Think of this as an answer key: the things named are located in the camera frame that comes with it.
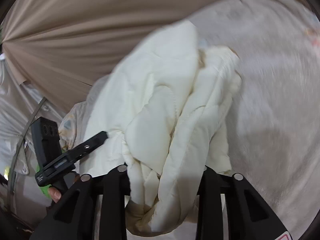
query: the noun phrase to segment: folded white comforter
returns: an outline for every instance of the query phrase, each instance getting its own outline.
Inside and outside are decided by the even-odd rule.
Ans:
[[[84,140],[102,130],[110,138],[80,172],[100,176],[126,162],[132,233],[170,232],[192,207],[204,166],[231,169],[224,119],[241,84],[237,62],[225,46],[199,50],[183,21],[149,35],[108,79]]]

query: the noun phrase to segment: white label sticker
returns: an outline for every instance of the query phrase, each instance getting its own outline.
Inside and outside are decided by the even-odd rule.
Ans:
[[[288,231],[284,232],[281,236],[276,238],[275,240],[292,240]]]

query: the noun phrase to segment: finger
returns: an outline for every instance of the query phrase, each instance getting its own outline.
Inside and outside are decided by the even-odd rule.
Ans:
[[[58,191],[55,187],[49,187],[48,188],[48,194],[52,198],[52,200],[57,203],[59,199],[61,198],[61,193]]]

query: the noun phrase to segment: silver screw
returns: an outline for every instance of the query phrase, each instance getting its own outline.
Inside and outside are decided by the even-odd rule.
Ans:
[[[236,180],[243,180],[243,175],[240,174],[240,173],[234,174],[233,177],[234,177]]]
[[[80,177],[81,181],[88,181],[91,179],[91,175],[90,174],[83,174],[81,177]]]
[[[127,170],[127,166],[125,166],[125,165],[120,165],[120,166],[118,166],[118,171],[126,171]]]

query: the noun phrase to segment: brown fabric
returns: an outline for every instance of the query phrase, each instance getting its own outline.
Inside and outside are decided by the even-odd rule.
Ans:
[[[19,83],[69,111],[148,33],[214,1],[17,0],[3,51]]]

